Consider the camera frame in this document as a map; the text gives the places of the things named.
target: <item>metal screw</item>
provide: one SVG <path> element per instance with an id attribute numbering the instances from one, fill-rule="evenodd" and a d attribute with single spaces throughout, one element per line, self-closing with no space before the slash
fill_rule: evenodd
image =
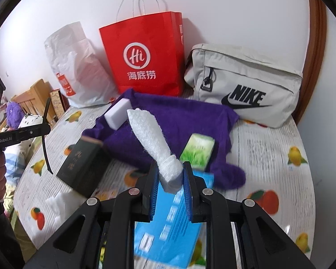
<path id="1" fill-rule="evenodd" d="M 131 189 L 128 191 L 128 193 L 129 193 L 130 195 L 137 195 L 137 194 L 139 194 L 139 189 L 138 189 L 138 188 L 131 188 Z"/>
<path id="2" fill-rule="evenodd" d="M 92 206 L 95 205 L 97 203 L 97 198 L 91 197 L 89 199 L 87 199 L 87 205 Z"/>
<path id="3" fill-rule="evenodd" d="M 245 199 L 244 204 L 249 207 L 253 207 L 255 205 L 255 201 L 253 199 Z"/>
<path id="4" fill-rule="evenodd" d="M 213 194 L 213 190 L 211 190 L 210 188 L 204 188 L 203 189 L 203 194 L 204 195 L 212 195 Z"/>

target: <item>zipper pull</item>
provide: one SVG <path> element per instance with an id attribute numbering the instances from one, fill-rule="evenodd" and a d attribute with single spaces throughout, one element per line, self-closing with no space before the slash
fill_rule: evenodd
<path id="1" fill-rule="evenodd" d="M 212 75 L 213 75 L 213 68 L 210 68 L 209 76 L 204 78 L 202 81 L 202 84 L 200 85 L 200 88 L 202 90 L 207 91 L 207 92 L 212 92 L 213 90 Z"/>

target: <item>nike logo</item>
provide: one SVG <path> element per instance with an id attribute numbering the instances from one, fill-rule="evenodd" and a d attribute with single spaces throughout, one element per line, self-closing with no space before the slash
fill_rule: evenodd
<path id="1" fill-rule="evenodd" d="M 221 103 L 229 106 L 231 109 L 245 109 L 245 108 L 258 108 L 258 107 L 269 107 L 271 105 L 245 105 L 245 104 L 232 104 L 229 102 L 228 97 L 230 94 L 226 95 Z"/>
<path id="2" fill-rule="evenodd" d="M 260 105 L 260 101 L 266 93 L 252 89 L 250 87 L 237 85 L 235 90 L 228 95 L 226 95 L 221 103 L 229 106 L 232 109 L 246 109 L 246 108 L 258 108 L 258 107 L 269 107 L 271 105 Z M 229 99 L 236 101 L 248 103 L 248 104 L 233 104 L 229 102 Z"/>

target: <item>purple plush toy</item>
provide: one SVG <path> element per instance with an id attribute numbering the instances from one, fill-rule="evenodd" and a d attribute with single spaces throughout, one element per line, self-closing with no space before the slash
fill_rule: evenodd
<path id="1" fill-rule="evenodd" d="M 16 102 L 10 102 L 6 108 L 7 125 L 13 129 L 19 128 L 22 119 L 25 116 L 21 106 Z"/>

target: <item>hi logo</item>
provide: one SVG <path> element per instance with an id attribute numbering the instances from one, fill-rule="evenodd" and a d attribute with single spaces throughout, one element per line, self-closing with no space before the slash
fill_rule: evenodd
<path id="1" fill-rule="evenodd" d="M 123 51 L 123 59 L 132 69 L 144 69 L 151 60 L 148 48 L 139 42 L 130 43 Z"/>
<path id="2" fill-rule="evenodd" d="M 237 85 L 235 90 L 228 95 L 226 95 L 221 103 L 229 106 L 232 109 L 244 109 L 244 108 L 257 108 L 257 107 L 268 107 L 271 105 L 260 105 L 260 102 L 264 98 L 266 93 L 252 89 L 250 87 Z M 236 100 L 247 104 L 233 104 L 230 100 Z"/>

